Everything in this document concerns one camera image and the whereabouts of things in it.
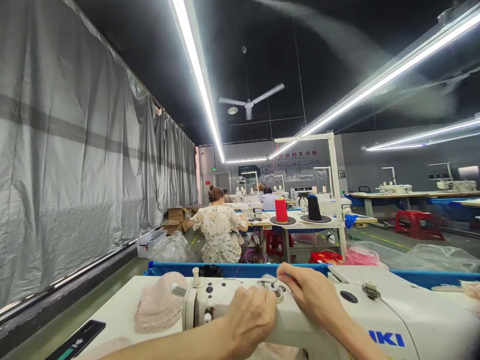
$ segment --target black thread spool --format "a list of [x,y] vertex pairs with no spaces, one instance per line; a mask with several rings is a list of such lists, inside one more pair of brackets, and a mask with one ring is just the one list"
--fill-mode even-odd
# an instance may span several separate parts
[[319,201],[314,194],[308,195],[308,218],[313,221],[322,220]]

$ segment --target ceiling fan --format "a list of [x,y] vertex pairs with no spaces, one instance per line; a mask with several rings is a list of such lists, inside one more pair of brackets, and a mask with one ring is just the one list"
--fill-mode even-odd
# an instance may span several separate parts
[[245,102],[245,101],[238,101],[238,100],[221,97],[220,99],[218,99],[218,102],[222,104],[239,105],[239,106],[245,107],[246,119],[247,121],[250,121],[253,118],[252,109],[255,104],[258,104],[262,100],[265,100],[266,98],[271,97],[273,94],[276,94],[279,91],[282,91],[283,89],[285,89],[285,85],[281,83],[280,85],[275,86],[273,89],[268,90],[266,93],[264,93],[263,95],[260,95],[259,97],[253,100],[248,99]]

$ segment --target black ceiling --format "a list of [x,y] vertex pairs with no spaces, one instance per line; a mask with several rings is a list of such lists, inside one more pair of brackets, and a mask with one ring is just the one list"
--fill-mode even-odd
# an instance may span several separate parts
[[[187,135],[197,145],[211,144],[168,0],[76,1]],[[435,26],[437,16],[452,6],[451,0],[303,0],[295,5],[318,13],[297,11],[291,17],[259,1],[273,0],[195,0],[216,99],[246,101],[279,83],[285,85],[254,106],[252,121],[246,121],[242,107],[229,115],[230,106],[217,103],[224,143],[294,135]],[[318,25],[324,37],[305,23]],[[388,129],[443,123],[480,112],[475,95],[480,93],[480,72],[449,91],[445,84],[411,90],[480,66],[475,37],[464,36],[330,128]]]

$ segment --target plastic curtain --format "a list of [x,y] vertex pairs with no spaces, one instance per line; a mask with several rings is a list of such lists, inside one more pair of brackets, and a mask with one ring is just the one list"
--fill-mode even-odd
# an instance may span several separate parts
[[199,194],[195,176],[195,145],[166,112],[162,116],[162,126],[160,208],[196,206]]
[[192,142],[74,3],[1,1],[0,49],[1,308],[194,200],[162,187],[197,191]]

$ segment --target worker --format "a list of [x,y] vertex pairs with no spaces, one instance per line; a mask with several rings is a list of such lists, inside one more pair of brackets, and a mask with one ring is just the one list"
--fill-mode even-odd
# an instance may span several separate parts
[[260,183],[258,184],[258,187],[257,187],[257,185],[255,184],[255,186],[253,187],[253,191],[255,191],[255,192],[258,191],[258,192],[263,193],[265,188],[266,188],[265,184],[264,184],[263,182],[260,182]]
[[230,197],[229,195],[229,192],[226,188],[222,188],[221,189],[223,191],[223,193],[225,194],[225,196],[223,197],[223,202],[225,204],[230,204],[230,203],[234,203],[235,201],[232,200],[232,198]]
[[263,203],[263,210],[275,210],[275,199],[278,197],[270,187],[265,187],[263,189],[263,195],[260,196],[260,201]]
[[204,263],[238,263],[243,239],[240,231],[248,230],[247,218],[236,214],[234,209],[225,206],[225,193],[219,187],[210,186],[210,205],[200,208],[188,221],[186,228],[197,230],[205,236],[205,246],[201,249]]
[[[355,360],[386,360],[367,331],[344,310],[334,284],[311,268],[287,263],[277,277],[290,287],[302,311],[325,329]],[[124,348],[103,360],[243,360],[267,340],[275,326],[277,299],[263,287],[239,287],[228,313],[180,333]]]

